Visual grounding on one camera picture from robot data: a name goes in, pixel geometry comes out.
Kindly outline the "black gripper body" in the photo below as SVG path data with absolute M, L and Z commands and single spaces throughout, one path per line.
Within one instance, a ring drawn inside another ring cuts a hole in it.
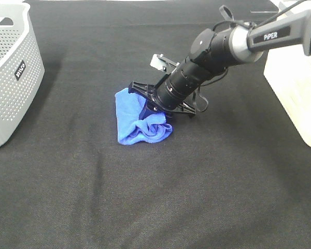
M 174 114 L 183 114 L 188 115 L 189 117 L 196 115 L 196 109 L 185 101 L 182 101 L 174 109 L 163 107 L 156 95 L 156 88 L 154 85 L 132 81 L 129 84 L 128 92 L 136 93 L 146 100 L 142 107 L 142 111 L 139 114 L 139 119 L 145 119 L 152 114 L 158 113 L 164 113 L 168 118 L 172 118 Z

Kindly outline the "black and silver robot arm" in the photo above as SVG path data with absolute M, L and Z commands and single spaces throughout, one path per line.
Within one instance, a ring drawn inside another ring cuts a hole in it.
M 220 12 L 225 20 L 219 24 L 228 24 L 227 29 L 202 31 L 180 63 L 154 54 L 151 66 L 165 73 L 156 85 L 130 83 L 129 92 L 146 99 L 140 119 L 158 112 L 194 116 L 200 109 L 195 102 L 185 101 L 189 95 L 200 95 L 201 86 L 212 78 L 225 76 L 230 66 L 259 60 L 264 51 L 301 44 L 304 54 L 311 56 L 311 9 L 281 20 L 272 17 L 259 25 L 234 20 L 225 5 Z

